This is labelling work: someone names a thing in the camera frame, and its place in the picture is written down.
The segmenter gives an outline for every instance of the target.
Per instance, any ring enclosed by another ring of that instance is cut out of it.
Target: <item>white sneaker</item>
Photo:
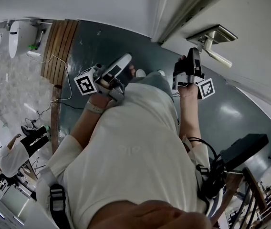
[[[142,69],[139,69],[136,71],[136,74],[135,74],[136,77],[146,77],[146,73],[144,70]]]
[[[158,70],[157,72],[159,72],[162,76],[165,76],[165,73],[163,70]]]

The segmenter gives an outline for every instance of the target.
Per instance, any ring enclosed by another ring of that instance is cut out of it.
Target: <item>person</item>
[[[42,126],[16,145],[14,143],[21,134],[15,135],[6,147],[0,149],[0,172],[7,177],[17,174],[20,167],[50,140],[50,135],[44,135],[49,131],[49,126]]]
[[[134,67],[129,69],[134,75]],[[91,95],[49,160],[47,167],[65,190],[71,228],[211,228],[204,215],[207,205],[197,196],[194,157],[181,141],[184,136],[201,138],[198,87],[178,89],[179,130],[163,75],[138,70],[124,101],[107,110],[108,97]],[[192,146],[196,162],[209,167],[207,147],[200,142]],[[36,195],[51,218],[48,184],[41,176]]]

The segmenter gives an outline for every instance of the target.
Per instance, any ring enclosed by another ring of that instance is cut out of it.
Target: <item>gray floor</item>
[[[5,24],[0,23],[0,28],[3,28]],[[36,52],[43,54],[49,28],[49,25],[39,26],[39,31],[48,30]],[[42,57],[32,59],[23,54],[11,59],[8,50],[0,54],[0,120],[7,123],[12,135],[20,133],[25,137],[21,131],[21,125],[25,125],[25,118],[30,120],[38,118],[36,113],[24,106],[25,103],[40,113],[50,106],[52,84],[40,76],[42,64],[38,61],[42,61]],[[51,111],[43,113],[35,124],[37,127],[50,125]],[[47,143],[30,158],[30,161],[33,163],[40,157],[39,167],[44,165],[51,156],[51,143]]]
[[[87,97],[81,96],[73,78],[82,70],[96,63],[110,64],[126,52],[133,55],[136,69],[146,73],[162,69],[172,84],[172,72],[179,55],[152,43],[149,38],[120,28],[82,21],[75,34],[68,58],[72,98],[65,103],[74,107],[84,107]],[[202,138],[210,143],[216,152],[230,147],[237,139],[248,133],[266,133],[270,143],[245,164],[259,179],[271,165],[271,120],[243,93],[228,85],[213,71],[204,68],[207,78],[212,77],[216,93],[199,102],[199,122]],[[70,95],[67,78],[63,86],[62,98]],[[179,113],[179,100],[175,98]],[[62,140],[70,131],[81,110],[62,105],[59,138]]]

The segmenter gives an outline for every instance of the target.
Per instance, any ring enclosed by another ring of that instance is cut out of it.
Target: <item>black strap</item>
[[[53,220],[60,229],[70,229],[69,220],[65,214],[65,191],[59,184],[50,188],[50,209]]]

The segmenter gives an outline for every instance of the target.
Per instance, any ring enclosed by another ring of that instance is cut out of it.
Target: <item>marble floor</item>
[[[40,37],[42,29],[47,30],[39,49],[35,51],[43,55],[50,25],[43,24],[38,28],[37,38]],[[26,124],[25,118],[34,120],[39,117],[24,104],[39,113],[50,106],[52,84],[40,76],[41,61],[42,57],[31,58],[27,54],[11,59],[8,50],[0,54],[0,120],[8,125],[12,135],[20,133],[25,137],[21,131],[21,125]],[[51,125],[51,110],[44,112],[35,124],[37,127]],[[52,147],[49,142],[30,158],[30,162],[33,163],[40,157],[39,167],[51,156]]]

